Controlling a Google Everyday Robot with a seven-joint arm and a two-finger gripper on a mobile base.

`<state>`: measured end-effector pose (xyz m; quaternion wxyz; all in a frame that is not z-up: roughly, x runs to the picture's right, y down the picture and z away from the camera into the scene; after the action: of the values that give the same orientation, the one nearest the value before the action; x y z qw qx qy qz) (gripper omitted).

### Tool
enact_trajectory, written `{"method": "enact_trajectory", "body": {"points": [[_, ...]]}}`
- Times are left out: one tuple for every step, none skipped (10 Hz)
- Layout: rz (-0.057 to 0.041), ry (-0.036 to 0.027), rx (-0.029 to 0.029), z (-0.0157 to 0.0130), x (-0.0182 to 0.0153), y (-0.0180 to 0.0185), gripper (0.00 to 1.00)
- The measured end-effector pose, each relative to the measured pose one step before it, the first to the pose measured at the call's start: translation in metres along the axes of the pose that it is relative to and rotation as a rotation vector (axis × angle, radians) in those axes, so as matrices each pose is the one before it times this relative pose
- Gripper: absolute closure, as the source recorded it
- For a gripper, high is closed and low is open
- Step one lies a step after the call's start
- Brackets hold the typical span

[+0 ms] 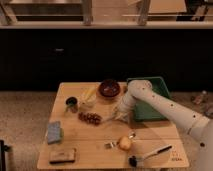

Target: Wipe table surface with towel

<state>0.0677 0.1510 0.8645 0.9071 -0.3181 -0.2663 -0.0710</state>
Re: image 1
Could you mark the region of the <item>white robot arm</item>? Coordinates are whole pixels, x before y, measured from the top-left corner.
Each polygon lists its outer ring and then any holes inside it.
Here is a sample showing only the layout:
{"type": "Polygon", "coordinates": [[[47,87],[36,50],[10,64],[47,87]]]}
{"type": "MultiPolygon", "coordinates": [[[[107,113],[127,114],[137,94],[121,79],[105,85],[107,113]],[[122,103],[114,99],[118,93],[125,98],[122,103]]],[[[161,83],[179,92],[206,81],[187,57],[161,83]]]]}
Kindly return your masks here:
{"type": "Polygon", "coordinates": [[[139,100],[148,103],[199,143],[193,171],[213,171],[213,119],[155,93],[148,80],[128,83],[126,93],[115,108],[115,118],[128,118],[139,100]]]}

